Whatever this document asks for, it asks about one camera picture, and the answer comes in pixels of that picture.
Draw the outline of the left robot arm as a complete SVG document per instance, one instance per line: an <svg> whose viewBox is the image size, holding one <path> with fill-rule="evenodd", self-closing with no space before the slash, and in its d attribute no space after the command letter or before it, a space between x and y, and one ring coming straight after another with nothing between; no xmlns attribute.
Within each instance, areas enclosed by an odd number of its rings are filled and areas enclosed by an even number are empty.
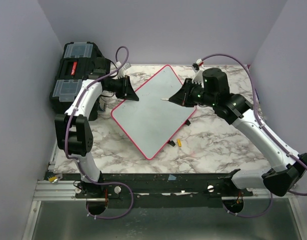
<svg viewBox="0 0 307 240"><path fill-rule="evenodd" d="M73 103L54 120L58 148L64 151L67 159L75 161L81 180L89 183L87 192L94 198L100 197L105 190L101 171L91 153L94 138L89 117L94 103L104 91L115 93L118 99L139 100L126 74L127 60L115 64L117 69L114 71L96 79L83 80Z"/></svg>

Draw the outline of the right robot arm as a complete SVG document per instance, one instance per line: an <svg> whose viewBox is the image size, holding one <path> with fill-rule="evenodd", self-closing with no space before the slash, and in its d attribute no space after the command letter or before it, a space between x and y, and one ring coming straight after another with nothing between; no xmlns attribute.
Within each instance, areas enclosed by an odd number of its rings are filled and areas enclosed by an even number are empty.
<svg viewBox="0 0 307 240"><path fill-rule="evenodd" d="M186 78L169 102L186 108L197 105L211 107L214 113L243 133L268 160L270 168L234 170L223 184L224 192L235 196L242 189L267 189L283 197L303 176L307 153L300 154L255 117L253 105L241 94L230 92L228 78L219 68L197 71Z"/></svg>

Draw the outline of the yellow marker cap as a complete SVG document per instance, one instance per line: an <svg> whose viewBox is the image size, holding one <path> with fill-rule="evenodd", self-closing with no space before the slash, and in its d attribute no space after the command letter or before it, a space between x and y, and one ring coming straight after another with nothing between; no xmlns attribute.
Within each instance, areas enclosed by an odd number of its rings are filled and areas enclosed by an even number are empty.
<svg viewBox="0 0 307 240"><path fill-rule="evenodd" d="M180 140L179 138L177 139L177 145L178 145L179 147L182 146L182 142L181 142L181 140Z"/></svg>

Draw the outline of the pink framed whiteboard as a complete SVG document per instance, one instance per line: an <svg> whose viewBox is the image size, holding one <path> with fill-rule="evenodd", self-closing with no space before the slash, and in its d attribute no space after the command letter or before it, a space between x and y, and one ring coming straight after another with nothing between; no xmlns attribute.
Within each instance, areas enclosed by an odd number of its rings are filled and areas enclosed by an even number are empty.
<svg viewBox="0 0 307 240"><path fill-rule="evenodd" d="M170 65L163 66L136 91L138 101L124 100L110 113L147 160L152 160L196 111L165 101L182 87Z"/></svg>

